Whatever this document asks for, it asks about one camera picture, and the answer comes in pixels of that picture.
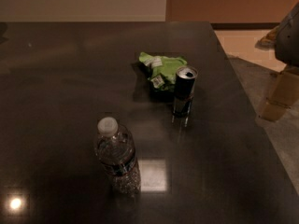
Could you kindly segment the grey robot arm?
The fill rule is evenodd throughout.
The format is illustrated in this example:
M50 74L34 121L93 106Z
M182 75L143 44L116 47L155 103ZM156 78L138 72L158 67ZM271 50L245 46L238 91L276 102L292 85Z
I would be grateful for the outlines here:
M278 27L275 56L287 65L299 66L299 2Z

